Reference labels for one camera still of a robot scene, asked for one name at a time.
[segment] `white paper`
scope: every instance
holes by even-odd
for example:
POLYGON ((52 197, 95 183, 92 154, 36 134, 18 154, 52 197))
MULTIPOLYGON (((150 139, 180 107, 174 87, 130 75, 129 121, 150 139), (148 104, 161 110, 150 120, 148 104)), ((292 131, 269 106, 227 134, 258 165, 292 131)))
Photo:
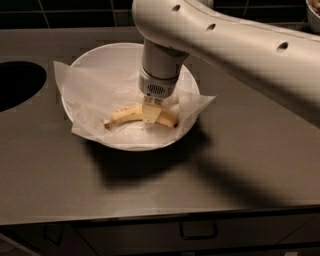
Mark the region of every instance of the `white paper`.
POLYGON ((143 94, 138 87, 141 46, 127 45, 112 49, 113 57, 119 50, 118 61, 105 59, 108 51, 111 54, 110 47, 100 47, 97 52, 101 55, 87 54, 72 66, 54 62, 57 86, 73 121, 72 132, 121 150, 144 151, 172 144, 191 129, 198 114, 215 97, 199 95, 191 73, 183 67, 173 95, 162 104, 177 114, 176 128, 134 121, 105 129, 104 123, 115 110, 142 103, 143 94), (130 65, 119 60, 132 55, 134 63, 130 65))

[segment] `gray countertop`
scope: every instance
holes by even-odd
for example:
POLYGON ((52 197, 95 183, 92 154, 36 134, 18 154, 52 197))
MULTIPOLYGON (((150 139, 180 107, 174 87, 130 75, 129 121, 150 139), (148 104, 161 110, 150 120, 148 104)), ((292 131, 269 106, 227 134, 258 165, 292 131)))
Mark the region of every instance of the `gray countertop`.
POLYGON ((134 28, 0 38, 0 62, 48 72, 39 93, 0 113, 0 225, 320 205, 319 129, 203 61, 189 57, 186 66, 201 94, 218 97, 194 128, 167 148, 123 152, 71 133, 53 60, 142 42, 134 28))

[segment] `tile wall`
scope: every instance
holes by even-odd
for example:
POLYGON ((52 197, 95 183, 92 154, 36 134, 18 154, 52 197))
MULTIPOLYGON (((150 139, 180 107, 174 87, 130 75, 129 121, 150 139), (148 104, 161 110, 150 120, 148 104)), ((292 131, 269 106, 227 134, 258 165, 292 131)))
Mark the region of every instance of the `tile wall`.
MULTIPOLYGON (((0 29, 134 26, 131 5, 132 0, 0 0, 0 29)), ((306 19, 305 0, 214 0, 214 9, 266 23, 306 19)))

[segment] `robotic arm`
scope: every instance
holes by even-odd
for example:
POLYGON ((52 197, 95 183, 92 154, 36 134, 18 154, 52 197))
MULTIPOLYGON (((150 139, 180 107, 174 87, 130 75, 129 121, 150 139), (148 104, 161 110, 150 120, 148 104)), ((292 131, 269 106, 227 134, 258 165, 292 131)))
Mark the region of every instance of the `robotic arm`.
POLYGON ((320 37, 229 17, 197 0, 134 0, 145 37, 139 86, 146 102, 169 97, 188 54, 319 124, 320 37))

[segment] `banana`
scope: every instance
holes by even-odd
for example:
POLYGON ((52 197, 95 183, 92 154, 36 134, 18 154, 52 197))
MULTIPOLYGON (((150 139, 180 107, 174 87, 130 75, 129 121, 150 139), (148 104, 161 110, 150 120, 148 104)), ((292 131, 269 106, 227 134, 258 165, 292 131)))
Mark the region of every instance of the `banana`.
MULTIPOLYGON (((130 105, 123 108, 120 108, 113 112, 108 123, 105 123, 104 126, 106 129, 110 128, 112 124, 121 124, 130 121, 142 121, 142 104, 130 105)), ((162 108, 161 113, 156 120, 156 123, 165 125, 169 128, 176 127, 178 124, 176 116, 169 110, 162 108)))

